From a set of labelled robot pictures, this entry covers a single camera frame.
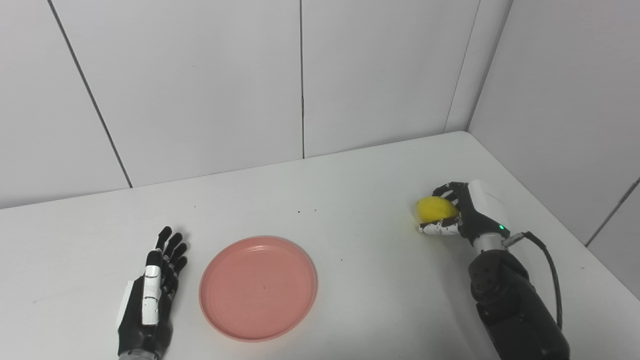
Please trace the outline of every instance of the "yellow lemon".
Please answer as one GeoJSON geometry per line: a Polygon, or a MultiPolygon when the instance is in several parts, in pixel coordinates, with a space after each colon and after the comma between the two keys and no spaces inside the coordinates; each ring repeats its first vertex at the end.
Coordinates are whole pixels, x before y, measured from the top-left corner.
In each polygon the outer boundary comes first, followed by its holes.
{"type": "Polygon", "coordinates": [[[422,222],[434,222],[443,218],[455,217],[460,213],[451,204],[451,201],[439,196],[423,197],[418,200],[416,208],[422,222]]]}

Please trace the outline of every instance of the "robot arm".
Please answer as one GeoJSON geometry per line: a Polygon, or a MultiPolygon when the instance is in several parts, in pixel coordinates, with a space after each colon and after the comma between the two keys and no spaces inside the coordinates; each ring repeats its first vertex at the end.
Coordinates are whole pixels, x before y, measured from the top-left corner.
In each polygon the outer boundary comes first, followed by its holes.
{"type": "Polygon", "coordinates": [[[460,211],[456,217],[420,225],[426,234],[459,234],[469,240],[477,257],[468,268],[471,294],[493,345],[502,360],[569,359],[569,344],[561,331],[557,274],[548,250],[535,235],[510,236],[509,220],[497,192],[480,180],[451,182],[433,191],[460,211]],[[553,319],[529,273],[508,247],[529,238],[545,253],[552,267],[558,317],[553,319]]]}

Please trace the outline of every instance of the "robotic hand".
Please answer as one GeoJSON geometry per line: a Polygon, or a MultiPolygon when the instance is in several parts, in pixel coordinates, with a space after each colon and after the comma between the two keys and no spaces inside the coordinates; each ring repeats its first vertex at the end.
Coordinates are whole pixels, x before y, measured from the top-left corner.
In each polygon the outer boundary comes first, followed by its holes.
{"type": "Polygon", "coordinates": [[[433,190],[451,201],[458,216],[420,225],[426,234],[459,234],[476,250],[468,273],[476,309],[502,360],[569,359],[562,329],[562,304],[556,268],[546,246],[530,232],[511,237],[504,205],[497,193],[480,180],[451,182],[433,190]],[[529,274],[508,247],[528,238],[545,254],[556,290],[554,321],[529,274]]]}
{"type": "Polygon", "coordinates": [[[171,233],[171,227],[166,226],[158,234],[156,248],[147,256],[144,275],[131,286],[118,327],[120,360],[159,360],[171,342],[169,314],[178,290],[178,275],[187,265],[182,234],[175,233],[169,240],[171,233]]]}

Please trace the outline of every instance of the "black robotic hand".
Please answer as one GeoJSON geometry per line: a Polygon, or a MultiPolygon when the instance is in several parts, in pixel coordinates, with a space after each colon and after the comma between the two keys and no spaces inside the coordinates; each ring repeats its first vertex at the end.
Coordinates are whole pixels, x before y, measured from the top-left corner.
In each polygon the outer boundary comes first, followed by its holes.
{"type": "Polygon", "coordinates": [[[451,201],[460,214],[420,225],[426,234],[461,235],[473,241],[481,234],[497,233],[509,237],[508,219],[495,191],[484,181],[452,181],[433,190],[433,196],[451,201]]]}
{"type": "Polygon", "coordinates": [[[187,265],[182,234],[175,233],[169,239],[171,233],[171,227],[166,226],[158,234],[156,248],[147,256],[144,275],[133,282],[118,327],[120,359],[158,360],[171,342],[169,314],[178,290],[178,275],[187,265]]]}

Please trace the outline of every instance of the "wall seam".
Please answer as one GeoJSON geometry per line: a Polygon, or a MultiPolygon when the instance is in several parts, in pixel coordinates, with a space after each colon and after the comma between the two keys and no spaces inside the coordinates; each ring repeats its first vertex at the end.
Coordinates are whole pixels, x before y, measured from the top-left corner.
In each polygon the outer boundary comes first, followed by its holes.
{"type": "Polygon", "coordinates": [[[486,68],[484,70],[484,74],[482,76],[482,80],[480,81],[480,87],[478,88],[476,99],[474,100],[474,104],[471,107],[471,112],[469,114],[469,120],[467,122],[467,128],[465,131],[469,131],[469,126],[474,118],[474,113],[476,112],[476,107],[478,105],[478,101],[480,100],[480,95],[482,94],[482,90],[484,88],[484,83],[486,82],[486,77],[489,75],[489,70],[491,69],[491,64],[493,63],[493,58],[495,57],[495,52],[498,49],[498,44],[500,43],[500,39],[502,38],[502,32],[504,31],[504,26],[507,23],[507,18],[511,13],[511,6],[513,5],[513,0],[509,0],[509,4],[507,5],[507,9],[504,12],[504,16],[502,18],[502,24],[500,24],[500,29],[498,30],[498,36],[496,37],[493,43],[493,49],[491,50],[491,55],[489,56],[489,62],[486,64],[486,68]]]}
{"type": "Polygon", "coordinates": [[[116,145],[113,142],[113,138],[111,137],[111,133],[109,132],[109,129],[107,128],[107,124],[104,121],[104,118],[102,117],[102,112],[100,112],[100,108],[98,107],[98,103],[95,100],[95,97],[93,96],[93,92],[91,91],[91,88],[89,87],[89,82],[87,82],[86,76],[84,75],[84,72],[82,70],[82,68],[80,67],[80,62],[77,59],[76,56],[76,52],[74,51],[74,48],[71,46],[71,41],[69,40],[69,37],[67,36],[67,32],[65,31],[64,26],[62,26],[62,21],[60,20],[60,16],[58,16],[58,12],[56,11],[56,7],[53,5],[52,0],[47,0],[47,2],[49,3],[49,7],[51,8],[51,12],[53,13],[54,18],[56,19],[56,22],[58,23],[58,27],[60,28],[60,32],[62,33],[62,36],[65,39],[65,42],[67,43],[67,48],[69,49],[69,52],[71,53],[71,57],[73,58],[73,61],[76,65],[76,69],[78,70],[78,73],[80,74],[80,78],[82,79],[83,83],[84,83],[84,88],[86,89],[87,93],[89,94],[89,98],[91,99],[91,102],[93,104],[93,109],[95,110],[95,112],[98,115],[98,118],[100,119],[100,123],[102,124],[102,128],[104,129],[104,132],[107,135],[107,138],[109,139],[109,143],[111,144],[111,149],[113,150],[113,153],[116,156],[116,159],[118,160],[118,164],[120,164],[120,169],[122,169],[122,173],[124,174],[125,179],[127,180],[127,184],[129,185],[129,188],[132,188],[133,185],[131,184],[131,180],[129,179],[129,175],[127,173],[127,169],[125,169],[124,164],[122,163],[122,159],[120,158],[120,154],[118,153],[118,149],[116,149],[116,145]]]}
{"type": "Polygon", "coordinates": [[[453,100],[456,97],[456,91],[458,90],[458,84],[460,83],[460,75],[462,74],[462,69],[465,66],[465,59],[467,58],[467,51],[469,50],[469,44],[471,43],[471,34],[474,32],[474,26],[476,26],[476,19],[478,17],[478,10],[480,10],[480,2],[482,0],[478,0],[478,5],[476,7],[476,14],[474,15],[474,21],[471,23],[471,30],[469,31],[469,38],[467,39],[467,46],[465,47],[465,54],[462,56],[462,61],[460,62],[460,71],[458,71],[458,78],[456,79],[456,87],[453,89],[453,94],[451,95],[451,102],[449,103],[449,111],[447,111],[447,118],[444,121],[444,126],[442,127],[441,133],[444,134],[445,129],[447,129],[447,123],[449,122],[449,115],[451,114],[451,106],[453,106],[453,100]]]}
{"type": "Polygon", "coordinates": [[[305,156],[305,68],[302,55],[302,0],[300,0],[300,106],[302,121],[302,158],[305,156]]]}
{"type": "Polygon", "coordinates": [[[622,206],[622,204],[627,201],[627,198],[629,197],[629,195],[631,195],[632,192],[634,192],[634,190],[637,188],[638,184],[640,184],[640,177],[638,177],[638,179],[636,181],[634,181],[633,184],[631,184],[631,186],[629,187],[629,189],[627,189],[627,191],[625,192],[624,195],[622,195],[622,198],[620,199],[620,201],[618,201],[618,203],[616,204],[616,206],[613,208],[613,210],[611,210],[611,212],[607,215],[607,217],[604,219],[604,221],[602,222],[602,224],[600,224],[600,226],[598,226],[598,229],[596,229],[596,231],[593,233],[593,235],[591,235],[591,237],[589,238],[589,240],[587,240],[587,242],[584,244],[585,247],[589,247],[589,245],[591,245],[591,243],[593,242],[593,240],[595,240],[596,236],[598,236],[598,234],[600,234],[600,231],[605,227],[605,225],[607,225],[607,223],[609,222],[609,220],[611,220],[611,218],[613,217],[613,215],[615,213],[618,212],[618,210],[620,209],[620,206],[622,206]]]}

